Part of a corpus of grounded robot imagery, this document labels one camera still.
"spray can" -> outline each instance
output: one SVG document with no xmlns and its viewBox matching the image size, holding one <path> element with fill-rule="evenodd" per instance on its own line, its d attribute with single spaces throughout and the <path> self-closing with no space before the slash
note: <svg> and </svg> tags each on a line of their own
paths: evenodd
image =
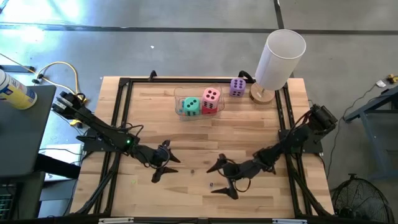
<svg viewBox="0 0 398 224">
<path fill-rule="evenodd" d="M 0 69 L 0 102 L 25 110 L 36 103 L 37 94 Z"/>
</svg>

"purple die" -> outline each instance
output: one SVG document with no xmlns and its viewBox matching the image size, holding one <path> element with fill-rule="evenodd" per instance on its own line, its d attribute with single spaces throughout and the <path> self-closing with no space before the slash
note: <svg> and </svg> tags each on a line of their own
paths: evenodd
<svg viewBox="0 0 398 224">
<path fill-rule="evenodd" d="M 233 78 L 229 86 L 229 95 L 242 97 L 245 87 L 246 82 L 243 80 L 243 78 Z"/>
</svg>

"wooden lamp base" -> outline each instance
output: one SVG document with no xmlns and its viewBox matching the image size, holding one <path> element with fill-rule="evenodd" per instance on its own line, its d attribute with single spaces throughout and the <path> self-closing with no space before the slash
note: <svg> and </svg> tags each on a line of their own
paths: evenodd
<svg viewBox="0 0 398 224">
<path fill-rule="evenodd" d="M 265 90 L 257 83 L 251 85 L 250 98 L 257 104 L 266 104 L 275 97 L 275 91 Z"/>
</svg>

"yellow cable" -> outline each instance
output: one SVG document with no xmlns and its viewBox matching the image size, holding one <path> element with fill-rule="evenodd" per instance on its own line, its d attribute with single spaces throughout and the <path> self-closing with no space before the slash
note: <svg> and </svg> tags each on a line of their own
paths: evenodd
<svg viewBox="0 0 398 224">
<path fill-rule="evenodd" d="M 50 80 L 47 79 L 47 78 L 44 78 L 44 77 L 43 77 L 42 79 L 45 80 L 46 82 L 49 82 L 49 83 L 55 85 L 55 86 L 59 86 L 59 87 L 65 88 L 65 89 L 69 90 L 71 93 L 73 93 L 74 95 L 76 95 L 77 93 L 80 92 L 80 91 L 79 91 L 79 88 L 78 88 L 78 78 L 77 78 L 76 69 L 75 69 L 71 64 L 69 64 L 69 63 L 67 63 L 67 62 L 53 62 L 53 63 L 50 63 L 50 64 L 46 65 L 44 68 L 42 68 L 38 73 L 36 73 L 36 72 L 32 71 L 31 69 L 29 69 L 29 68 L 27 68 L 27 67 L 21 65 L 20 63 L 16 62 L 15 60 L 13 60 L 13 59 L 11 59 L 11 58 L 5 56 L 4 54 L 1 54 L 1 53 L 0 53 L 0 55 L 3 56 L 3 57 L 5 57 L 6 59 L 8 59 L 8 60 L 10 60 L 10 61 L 12 61 L 12 62 L 18 64 L 19 66 L 21 66 L 22 68 L 26 69 L 27 71 L 30 71 L 30 72 L 32 72 L 33 74 L 36 74 L 36 79 L 37 79 L 37 77 L 39 76 L 39 74 L 41 74 L 46 68 L 49 68 L 51 65 L 60 64 L 60 63 L 61 63 L 61 64 L 64 64 L 64 65 L 68 65 L 68 66 L 73 70 L 73 72 L 74 72 L 74 74 L 75 74 L 75 84 L 76 84 L 75 87 L 76 87 L 76 92 L 74 92 L 71 88 L 69 88 L 69 87 L 67 87 L 67 86 L 65 86 L 65 85 L 61 85 L 61 84 L 52 82 L 52 81 L 50 81 Z"/>
</svg>

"green die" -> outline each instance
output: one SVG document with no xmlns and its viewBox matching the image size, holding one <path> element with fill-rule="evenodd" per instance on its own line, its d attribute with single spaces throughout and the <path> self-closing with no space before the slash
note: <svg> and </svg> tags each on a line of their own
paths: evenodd
<svg viewBox="0 0 398 224">
<path fill-rule="evenodd" d="M 200 100 L 196 97 L 187 97 L 184 100 L 184 113 L 187 116 L 195 116 L 200 114 Z"/>
</svg>

